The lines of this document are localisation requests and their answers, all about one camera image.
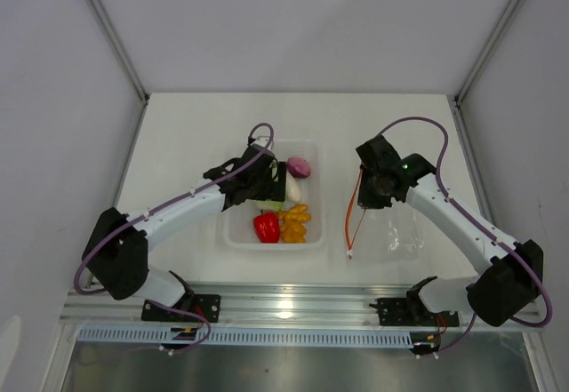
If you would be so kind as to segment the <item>clear zip top bag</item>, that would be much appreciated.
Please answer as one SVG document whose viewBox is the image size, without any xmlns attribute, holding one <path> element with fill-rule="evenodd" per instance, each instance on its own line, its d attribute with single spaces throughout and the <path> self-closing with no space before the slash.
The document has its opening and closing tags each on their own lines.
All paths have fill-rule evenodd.
<svg viewBox="0 0 569 392">
<path fill-rule="evenodd" d="M 417 214 L 400 203 L 382 210 L 364 208 L 358 202 L 363 184 L 360 169 L 344 218 L 347 259 L 362 264 L 416 259 L 425 245 Z"/>
</svg>

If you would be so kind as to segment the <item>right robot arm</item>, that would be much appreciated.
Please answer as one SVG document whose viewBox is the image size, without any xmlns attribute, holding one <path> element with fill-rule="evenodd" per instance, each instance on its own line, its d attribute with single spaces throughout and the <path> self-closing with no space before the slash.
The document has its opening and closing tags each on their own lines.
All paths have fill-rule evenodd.
<svg viewBox="0 0 569 392">
<path fill-rule="evenodd" d="M 419 154 L 405 158 L 382 149 L 360 152 L 362 179 L 358 203 L 364 209 L 383 209 L 393 202 L 410 205 L 432 222 L 462 252 L 476 274 L 444 279 L 428 277 L 407 293 L 405 311 L 416 324 L 437 313 L 459 311 L 498 327 L 523 323 L 518 312 L 542 298 L 552 316 L 543 284 L 543 250 L 533 240 L 519 242 L 453 197 L 442 182 L 438 165 Z"/>
</svg>

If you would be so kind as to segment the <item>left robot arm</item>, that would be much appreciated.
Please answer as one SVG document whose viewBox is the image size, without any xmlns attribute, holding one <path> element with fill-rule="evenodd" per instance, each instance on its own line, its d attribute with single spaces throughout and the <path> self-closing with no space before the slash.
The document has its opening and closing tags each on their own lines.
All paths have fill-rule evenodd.
<svg viewBox="0 0 569 392">
<path fill-rule="evenodd" d="M 79 283 L 88 270 L 100 283 L 98 292 L 115 300 L 142 298 L 172 320 L 184 320 L 193 309 L 193 292 L 175 272 L 151 267 L 149 253 L 191 223 L 247 200 L 284 200 L 285 187 L 284 162 L 268 155 L 249 161 L 232 158 L 205 172 L 189 192 L 155 208 L 121 213 L 111 207 L 98 218 L 85 247 L 75 291 L 88 294 Z"/>
</svg>

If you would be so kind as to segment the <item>white radish with leaves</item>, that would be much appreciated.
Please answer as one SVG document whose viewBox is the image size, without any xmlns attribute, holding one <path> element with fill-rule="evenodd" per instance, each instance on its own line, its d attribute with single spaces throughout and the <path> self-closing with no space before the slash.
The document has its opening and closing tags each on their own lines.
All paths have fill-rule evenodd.
<svg viewBox="0 0 569 392">
<path fill-rule="evenodd" d="M 271 165 L 274 197 L 277 201 L 299 203 L 302 193 L 296 179 L 289 173 L 285 162 L 274 161 Z"/>
</svg>

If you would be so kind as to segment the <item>green cabbage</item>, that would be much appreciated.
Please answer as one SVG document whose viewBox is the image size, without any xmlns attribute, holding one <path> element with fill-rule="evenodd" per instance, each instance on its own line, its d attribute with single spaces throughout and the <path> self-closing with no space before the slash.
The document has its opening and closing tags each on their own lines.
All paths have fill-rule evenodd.
<svg viewBox="0 0 569 392">
<path fill-rule="evenodd" d="M 279 212 L 285 205 L 283 201 L 272 200 L 255 200 L 254 203 L 255 206 L 262 212 Z"/>
</svg>

